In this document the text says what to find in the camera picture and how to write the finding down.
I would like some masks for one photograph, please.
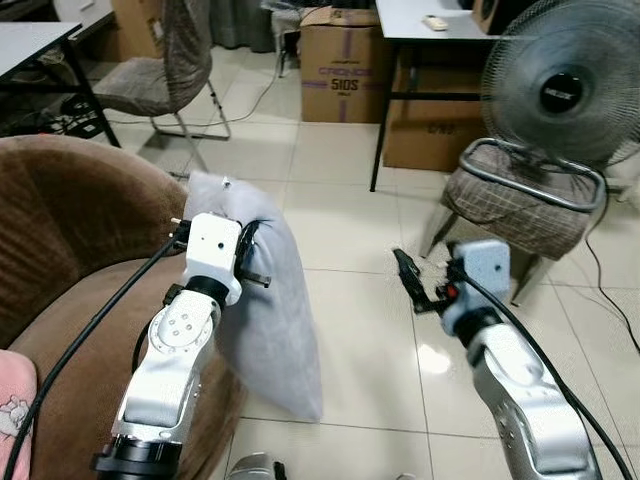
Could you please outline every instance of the table leg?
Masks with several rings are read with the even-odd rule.
[[[384,107],[382,109],[382,123],[378,132],[378,145],[376,146],[376,156],[373,161],[373,172],[371,173],[370,192],[376,191],[376,183],[378,182],[378,170],[380,169],[380,158],[382,157],[382,146],[384,145],[384,137],[387,130],[387,116],[389,115],[389,105],[391,104],[391,92],[393,91],[393,81],[396,77],[396,68],[398,64],[398,53],[400,46],[393,44],[391,52],[391,66],[389,67],[389,77],[387,78],[387,90],[384,94]]]
[[[89,83],[89,81],[87,80],[87,77],[85,77],[84,72],[82,71],[82,67],[80,66],[80,63],[76,58],[75,52],[73,51],[73,46],[71,45],[71,43],[69,43],[69,40],[65,39],[65,41],[62,42],[61,47],[62,47],[62,52],[64,53],[64,56],[67,60],[67,63],[71,67],[71,70],[73,70],[73,74],[76,76],[76,80],[80,85],[82,94],[86,97],[93,111],[96,112],[98,121],[102,125],[102,129],[104,130],[104,133],[107,135],[109,142],[114,147],[119,148],[120,142],[118,142],[118,138],[116,137],[116,134],[113,133],[113,130],[111,129],[111,125],[109,125],[109,121],[107,120],[107,117],[104,116],[104,112],[102,111],[102,106],[100,105],[100,102],[98,102],[98,99],[96,98],[96,96],[93,93],[93,90],[91,89],[91,84]]]

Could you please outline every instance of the white table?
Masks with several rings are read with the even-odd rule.
[[[457,0],[376,0],[384,38],[389,40],[486,40],[488,37],[462,10]],[[425,15],[445,20],[449,28],[434,32],[424,23]]]
[[[398,55],[403,46],[419,48],[421,45],[442,42],[491,42],[496,37],[483,33],[471,17],[471,10],[462,10],[457,0],[376,0],[378,15],[384,38],[391,42],[391,67],[387,79],[382,124],[378,133],[378,145],[371,175],[370,191],[375,192],[380,168],[382,146],[387,128],[389,104],[392,100],[447,100],[476,101],[478,94],[471,93],[428,93],[393,91]],[[449,28],[443,32],[434,32],[424,23],[425,15],[435,15],[445,20]]]
[[[102,128],[112,145],[119,147],[102,107],[93,94],[91,85],[76,59],[69,36],[79,30],[79,23],[65,22],[0,22],[0,91],[24,93],[80,93],[95,111]],[[65,59],[76,77],[78,85],[67,85],[57,79],[54,84],[29,84],[11,82],[14,73],[35,62],[40,55],[60,46]]]

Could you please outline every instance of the fan guard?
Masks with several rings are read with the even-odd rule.
[[[640,140],[640,6],[541,0],[494,46],[482,79],[491,135],[601,168]]]

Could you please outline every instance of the black cable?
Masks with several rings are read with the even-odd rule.
[[[144,339],[147,338],[147,333],[149,332],[151,322],[153,322],[153,318],[149,320],[144,328],[140,331],[138,339],[136,340],[136,346],[133,347],[133,353],[131,354],[131,375],[133,375],[138,369],[138,363],[140,362],[140,350],[142,350]]]
[[[600,175],[604,179],[605,191],[608,191],[609,184],[607,183],[607,178],[604,176],[602,172],[598,172],[598,173],[600,173]],[[638,355],[640,355],[640,345],[638,344],[638,341],[636,340],[636,337],[633,334],[633,329],[631,328],[631,322],[629,321],[629,317],[625,315],[622,308],[620,308],[618,304],[614,302],[613,299],[609,295],[607,295],[607,293],[602,288],[602,264],[600,263],[600,259],[598,258],[598,255],[596,255],[595,250],[591,246],[591,242],[589,241],[589,238],[593,233],[593,231],[596,228],[598,228],[598,226],[602,223],[602,220],[604,220],[604,217],[607,214],[608,209],[609,209],[609,195],[607,194],[605,195],[604,208],[602,209],[602,213],[600,214],[600,217],[598,218],[598,220],[596,220],[596,222],[591,226],[591,228],[585,235],[584,243],[587,245],[589,252],[591,252],[593,259],[596,261],[596,266],[598,268],[598,285],[597,285],[598,290],[600,291],[602,296],[607,299],[607,301],[611,304],[611,306],[613,306],[613,308],[615,308],[622,316],[622,319],[624,320],[624,323],[625,323],[625,328],[627,329],[627,332],[629,332],[629,337],[631,337],[631,341],[633,342],[633,346],[635,347],[636,352],[638,352]]]
[[[66,366],[66,364],[71,360],[71,357],[76,353],[76,351],[80,348],[82,343],[91,335],[91,332],[98,326],[98,324],[104,319],[104,317],[111,311],[111,309],[125,296],[125,294],[135,285],[135,283],[140,280],[140,278],[147,273],[147,271],[160,260],[171,248],[173,248],[174,244],[177,241],[183,241],[182,235],[176,233],[174,234],[161,248],[158,250],[149,260],[147,260],[144,265],[142,265],[129,280],[126,281],[124,285],[122,285],[118,291],[104,304],[104,306],[94,315],[91,321],[87,324],[86,327],[82,329],[80,334],[76,337],[76,339],[69,345],[69,347],[62,354],[60,359],[53,366],[47,377],[42,382],[42,387],[38,394],[36,395],[29,411],[27,412],[24,420],[22,421],[22,425],[20,426],[20,430],[18,430],[18,435],[16,435],[15,442],[13,443],[13,447],[11,448],[11,454],[9,455],[9,460],[7,461],[7,467],[4,471],[3,480],[11,480],[13,477],[13,472],[16,468],[16,462],[18,461],[18,456],[20,455],[20,450],[22,448],[22,444],[24,443],[25,438],[29,432],[29,428],[31,426],[31,422],[33,421],[36,414],[40,411],[40,407],[42,406],[42,402],[44,401],[47,393],[53,386],[53,382],[55,382],[58,375],[62,369]]]
[[[525,338],[525,340],[529,342],[529,345],[531,345],[531,348],[533,348],[533,350],[538,354],[542,362],[549,369],[549,372],[555,379],[556,383],[558,384],[558,388],[567,399],[567,402],[569,402],[569,405],[571,405],[575,410],[580,412],[587,419],[589,424],[593,427],[593,429],[596,431],[598,436],[602,439],[603,443],[605,444],[605,446],[611,453],[611,456],[613,457],[616,464],[618,465],[618,468],[620,469],[620,472],[622,473],[624,480],[633,480],[633,476],[631,475],[631,472],[629,471],[627,464],[622,459],[620,452],[618,452],[618,449],[616,448],[616,446],[613,444],[613,442],[607,435],[607,432],[604,431],[602,426],[593,417],[593,415],[587,409],[587,407],[584,406],[584,404],[580,401],[580,399],[578,399],[578,397],[573,393],[571,388],[569,388],[569,386],[564,382],[564,380],[560,376],[560,373],[553,366],[553,363],[551,362],[547,354],[544,353],[544,350],[542,350],[542,347],[538,344],[535,338],[533,338],[533,336],[529,333],[529,331],[522,324],[522,322],[518,320],[518,317],[516,317],[513,314],[513,312],[511,312],[511,310],[509,310],[507,306],[500,301],[499,298],[497,298],[490,291],[488,291],[486,288],[484,288],[482,285],[476,282],[473,278],[469,277],[469,275],[467,275],[466,272],[461,271],[460,269],[457,269],[457,268],[454,268],[453,270],[455,274],[458,276],[458,278],[453,279],[454,281],[460,279],[468,283],[469,285],[471,285],[478,292],[480,292],[482,296],[484,296],[487,300],[489,300],[494,307],[496,307],[505,317],[507,317],[507,319],[509,319],[509,321],[513,324],[513,326]]]

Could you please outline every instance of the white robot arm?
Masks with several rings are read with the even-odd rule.
[[[586,429],[547,366],[489,300],[456,271],[502,299],[509,291],[509,248],[497,240],[457,245],[448,283],[430,302],[411,258],[396,250],[400,277],[418,313],[438,311],[444,331],[467,349],[476,391],[491,411],[507,464],[518,480],[601,478]]]
[[[242,293],[236,278],[242,227],[212,214],[191,222],[184,288],[151,321],[148,350],[133,374],[112,428],[96,455],[105,479],[172,479],[187,440],[200,372],[214,352],[222,310]]]

